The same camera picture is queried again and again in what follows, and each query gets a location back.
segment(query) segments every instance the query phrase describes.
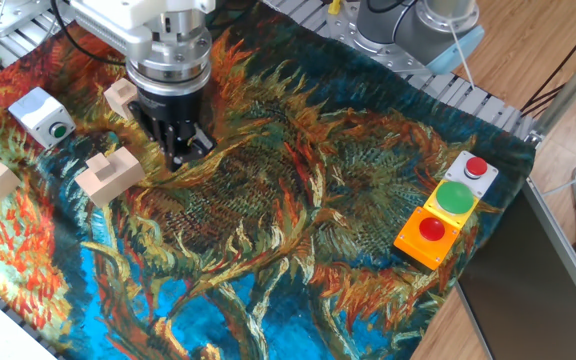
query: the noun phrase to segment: white cube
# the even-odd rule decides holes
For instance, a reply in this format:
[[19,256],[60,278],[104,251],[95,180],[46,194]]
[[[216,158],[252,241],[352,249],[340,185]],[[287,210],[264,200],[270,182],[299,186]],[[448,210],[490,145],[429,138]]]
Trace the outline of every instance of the white cube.
[[8,111],[46,149],[52,149],[75,130],[66,108],[42,88],[34,88]]

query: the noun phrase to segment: tapestry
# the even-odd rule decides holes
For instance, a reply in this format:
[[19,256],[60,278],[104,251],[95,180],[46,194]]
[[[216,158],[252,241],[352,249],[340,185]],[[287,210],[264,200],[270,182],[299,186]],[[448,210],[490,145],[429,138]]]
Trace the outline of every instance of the tapestry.
[[[0,160],[22,180],[0,202],[0,295],[68,359],[408,359],[534,161],[265,5],[214,42],[206,158],[166,169],[103,96],[125,76],[62,34],[0,73]],[[37,86],[77,124],[52,150],[7,111]],[[74,179],[121,146],[147,176],[95,207]],[[442,265],[412,266],[395,236],[462,150],[499,176]]]

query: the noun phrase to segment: wooden floor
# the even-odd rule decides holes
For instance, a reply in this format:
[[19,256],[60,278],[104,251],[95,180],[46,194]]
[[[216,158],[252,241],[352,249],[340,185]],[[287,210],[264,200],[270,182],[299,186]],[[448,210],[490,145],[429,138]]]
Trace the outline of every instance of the wooden floor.
[[[576,43],[576,1],[477,0],[486,38],[468,64],[475,83],[521,108]],[[576,71],[576,54],[546,91]],[[576,106],[540,146],[531,174],[545,192],[570,180],[576,166]],[[546,198],[571,242],[576,221],[571,189]],[[487,359],[457,293],[430,324],[415,360]]]

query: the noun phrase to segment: red button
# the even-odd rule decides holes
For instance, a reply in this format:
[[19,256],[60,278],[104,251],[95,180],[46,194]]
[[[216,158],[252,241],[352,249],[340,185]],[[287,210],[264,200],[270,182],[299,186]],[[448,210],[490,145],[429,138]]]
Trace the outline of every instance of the red button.
[[479,178],[488,171],[486,160],[474,157],[466,163],[466,175],[471,178]]
[[419,224],[419,232],[426,240],[437,241],[444,237],[446,228],[438,219],[425,218]]

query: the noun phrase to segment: green button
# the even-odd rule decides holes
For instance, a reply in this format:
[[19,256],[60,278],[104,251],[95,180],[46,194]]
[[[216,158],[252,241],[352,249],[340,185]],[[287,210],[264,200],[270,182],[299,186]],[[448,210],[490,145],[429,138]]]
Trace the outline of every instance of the green button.
[[63,137],[64,135],[66,135],[66,126],[64,126],[61,123],[57,123],[55,125],[52,126],[52,128],[50,129],[50,133],[52,134],[52,136],[56,137],[57,139]]
[[468,186],[449,181],[437,190],[437,202],[449,213],[465,214],[475,203],[475,198]]

